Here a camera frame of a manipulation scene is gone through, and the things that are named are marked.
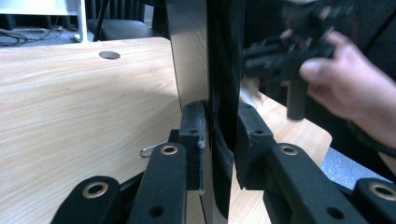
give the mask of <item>hand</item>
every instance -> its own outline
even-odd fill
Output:
[[[347,37],[332,32],[328,42],[335,46],[333,59],[311,59],[300,68],[311,97],[334,115],[352,120],[370,117],[394,102],[395,83]]]

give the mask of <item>screw hole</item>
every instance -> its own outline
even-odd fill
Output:
[[[254,131],[255,134],[263,134],[264,132],[262,130],[256,130]]]
[[[108,190],[108,184],[105,182],[94,182],[82,191],[82,196],[84,196],[87,199],[94,199],[98,198],[106,193]]]
[[[281,150],[284,154],[289,156],[295,156],[298,154],[298,151],[292,147],[282,147]]]
[[[108,51],[108,50],[101,51],[99,53],[99,56],[101,56],[104,59],[109,59],[109,60],[116,60],[120,57],[120,55],[117,52]]]
[[[173,147],[173,146],[165,146],[163,148],[161,148],[161,153],[163,155],[173,155],[175,153],[177,153],[177,147]]]
[[[161,206],[154,206],[148,210],[151,217],[160,217],[163,215],[163,208]]]
[[[102,185],[95,185],[95,186],[92,186],[91,188],[89,188],[88,192],[90,194],[95,194],[95,193],[98,193],[101,190],[103,190],[103,186]]]
[[[333,218],[344,219],[344,214],[340,210],[338,210],[334,207],[328,207],[327,213]]]
[[[369,189],[372,191],[372,193],[382,199],[396,201],[396,190],[394,189],[378,183],[372,183],[369,186]]]

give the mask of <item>desk surface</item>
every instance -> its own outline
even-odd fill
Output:
[[[101,58],[104,50],[120,58]],[[0,58],[2,223],[50,222],[80,181],[109,175],[122,183],[137,175],[148,161],[140,149],[178,128],[177,85],[165,39],[0,49]],[[286,120],[285,108],[263,95],[258,111],[277,142],[302,147],[321,164],[328,133],[307,120]],[[268,222],[262,193],[241,191],[233,180],[230,223]],[[197,201],[190,193],[189,211],[199,210]],[[188,213],[188,223],[201,215]]]

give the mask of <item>metal clip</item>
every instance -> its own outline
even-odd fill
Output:
[[[151,147],[145,147],[145,148],[143,148],[142,150],[140,150],[140,156],[142,157],[142,158],[147,158],[147,157],[150,157],[151,156],[151,152],[152,152],[152,150],[155,148],[155,147],[157,147],[157,146],[159,146],[160,144],[163,144],[163,143],[165,143],[165,142],[161,142],[161,143],[159,143],[159,144],[157,144],[157,145],[154,145],[154,146],[151,146]]]

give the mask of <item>wooden desk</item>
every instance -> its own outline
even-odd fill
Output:
[[[120,58],[103,59],[103,50]],[[50,222],[80,181],[109,175],[122,183],[137,175],[148,161],[140,149],[178,128],[168,40],[0,49],[0,62],[1,223]],[[285,120],[285,108],[264,96],[258,110],[276,141],[307,149],[321,164],[328,133],[307,120]],[[200,223],[197,201],[190,193],[188,223]],[[233,185],[231,203],[231,223],[268,220],[261,192]]]

